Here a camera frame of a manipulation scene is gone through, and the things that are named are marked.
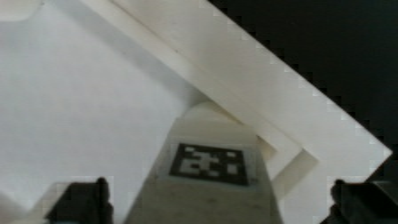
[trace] dark background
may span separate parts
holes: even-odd
[[[398,183],[398,1],[210,2],[393,150],[370,180]]]

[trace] black and white pattern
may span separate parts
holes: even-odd
[[[244,152],[180,144],[169,174],[249,186]]]

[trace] qr-like marker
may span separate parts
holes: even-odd
[[[169,174],[249,186],[244,152],[180,144]]]

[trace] white wall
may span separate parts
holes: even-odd
[[[205,99],[80,1],[0,23],[2,223],[56,182],[100,175],[123,223],[175,118]]]

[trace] white surface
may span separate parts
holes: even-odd
[[[45,0],[0,0],[0,21],[27,19],[40,10]]]
[[[240,164],[249,173],[249,186],[169,174],[175,146],[180,143],[235,149],[244,153],[244,158],[251,158],[251,162]],[[281,224],[258,137],[251,127],[203,119],[176,120],[127,222],[143,223]]]
[[[207,97],[77,0],[0,23],[0,223],[109,177],[123,223],[171,124]]]
[[[207,0],[82,1],[255,127],[278,149],[276,180],[292,172],[303,177],[295,186],[285,187],[290,178],[278,184],[279,191],[290,188],[279,194],[285,221],[319,223],[335,179],[367,179],[390,155],[386,146]],[[308,159],[319,163],[303,167]]]

